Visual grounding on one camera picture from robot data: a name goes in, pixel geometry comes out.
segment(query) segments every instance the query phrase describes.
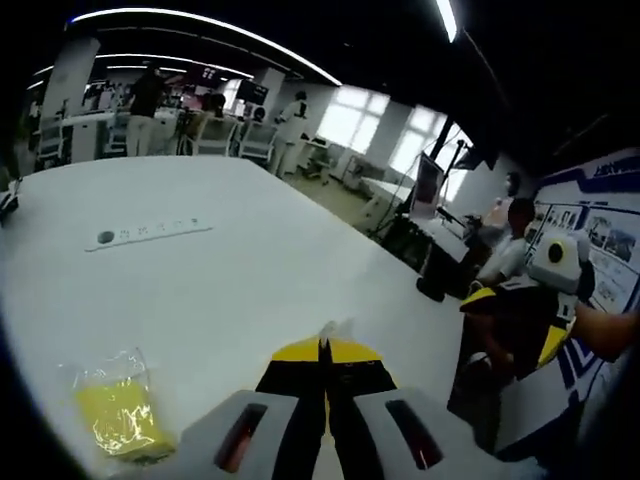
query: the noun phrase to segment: window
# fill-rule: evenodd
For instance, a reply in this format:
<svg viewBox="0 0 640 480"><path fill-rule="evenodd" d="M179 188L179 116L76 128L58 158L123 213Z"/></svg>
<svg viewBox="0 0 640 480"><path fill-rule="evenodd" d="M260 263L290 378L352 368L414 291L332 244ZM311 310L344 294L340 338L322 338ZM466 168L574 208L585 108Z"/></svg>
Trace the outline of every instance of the window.
<svg viewBox="0 0 640 480"><path fill-rule="evenodd" d="M389 97L356 87L340 87L322 117L318 135L366 153Z"/></svg>
<svg viewBox="0 0 640 480"><path fill-rule="evenodd" d="M236 95L238 94L238 88L240 87L241 80L229 80L227 84L224 86L224 90L222 94L226 101L224 102L224 111L231 113L231 108L233 107L233 102L236 100Z"/></svg>
<svg viewBox="0 0 640 480"><path fill-rule="evenodd" d="M446 115L434 112L428 108L417 106L405 126L404 132L396 145L396 149L391 157L391 168L402 175L416 179L418 175L418 156L423 150L430 152L435 144ZM457 125L453 125L447 135L447 142L438 154L436 163L443 170L447 170L453 160L457 148L457 141L463 139L468 146L472 143L464 132ZM442 192L446 200L455 198L462 181L466 176L466 171L452 171L446 183L442 187Z"/></svg>

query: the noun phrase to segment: black shirt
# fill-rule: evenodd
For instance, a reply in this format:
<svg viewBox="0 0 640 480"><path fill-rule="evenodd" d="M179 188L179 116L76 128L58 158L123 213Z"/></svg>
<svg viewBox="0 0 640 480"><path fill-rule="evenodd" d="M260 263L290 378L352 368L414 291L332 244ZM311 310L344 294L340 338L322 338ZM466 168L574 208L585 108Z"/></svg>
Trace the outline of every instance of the black shirt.
<svg viewBox="0 0 640 480"><path fill-rule="evenodd" d="M162 78L156 75L143 75L131 87L131 93L135 96L131 105L131 115L153 118L164 89Z"/></svg>

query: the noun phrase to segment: computer monitor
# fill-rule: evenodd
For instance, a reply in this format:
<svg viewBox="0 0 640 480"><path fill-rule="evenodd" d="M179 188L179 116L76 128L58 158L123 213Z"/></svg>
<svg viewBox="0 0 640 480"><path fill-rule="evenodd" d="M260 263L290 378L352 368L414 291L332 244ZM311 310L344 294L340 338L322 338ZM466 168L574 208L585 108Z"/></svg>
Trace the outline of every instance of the computer monitor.
<svg viewBox="0 0 640 480"><path fill-rule="evenodd" d="M244 100L246 103L253 103L254 105L264 105L264 100L269 93L269 89L257 83L253 83L249 80L242 80L238 87L238 93L236 98L238 100Z"/></svg>
<svg viewBox="0 0 640 480"><path fill-rule="evenodd" d="M440 188L444 182L444 170L426 153L420 154L418 178L413 188L410 215L432 218L438 206Z"/></svg>

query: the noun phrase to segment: white robot head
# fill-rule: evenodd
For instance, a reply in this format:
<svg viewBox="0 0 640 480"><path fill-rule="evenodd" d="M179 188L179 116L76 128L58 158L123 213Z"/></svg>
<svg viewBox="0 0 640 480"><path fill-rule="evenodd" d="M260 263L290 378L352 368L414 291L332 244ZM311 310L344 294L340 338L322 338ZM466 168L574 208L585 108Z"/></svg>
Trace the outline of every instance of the white robot head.
<svg viewBox="0 0 640 480"><path fill-rule="evenodd" d="M572 295L578 289L580 272L576 238L562 231L544 233L529 264L529 276Z"/></svg>

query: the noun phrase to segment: yellow object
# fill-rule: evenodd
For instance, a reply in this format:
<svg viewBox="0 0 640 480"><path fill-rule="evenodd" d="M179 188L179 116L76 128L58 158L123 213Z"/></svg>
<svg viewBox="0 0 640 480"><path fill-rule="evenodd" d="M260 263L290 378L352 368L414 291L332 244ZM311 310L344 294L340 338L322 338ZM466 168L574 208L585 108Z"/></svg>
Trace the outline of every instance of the yellow object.
<svg viewBox="0 0 640 480"><path fill-rule="evenodd" d="M484 287L478 290L477 292L472 293L467 298L465 298L460 304L460 306L462 307L464 305L467 305L468 303L477 302L478 300L481 300L486 297L495 297L495 295L496 295L496 292L494 292L492 289L490 289L489 287Z"/></svg>
<svg viewBox="0 0 640 480"><path fill-rule="evenodd" d="M76 392L84 422L108 455L125 461L155 460L174 450L158 427L147 390L128 378Z"/></svg>
<svg viewBox="0 0 640 480"><path fill-rule="evenodd" d="M280 362L317 362L320 337L311 337L281 348L271 357Z"/></svg>
<svg viewBox="0 0 640 480"><path fill-rule="evenodd" d="M562 328L551 325L547 332L547 339L544 341L542 352L538 357L538 368L549 363L549 361L555 357L558 349L562 346L563 342L569 336L569 331Z"/></svg>
<svg viewBox="0 0 640 480"><path fill-rule="evenodd" d="M382 360L374 350L356 342L331 338L331 359L333 363L357 363Z"/></svg>

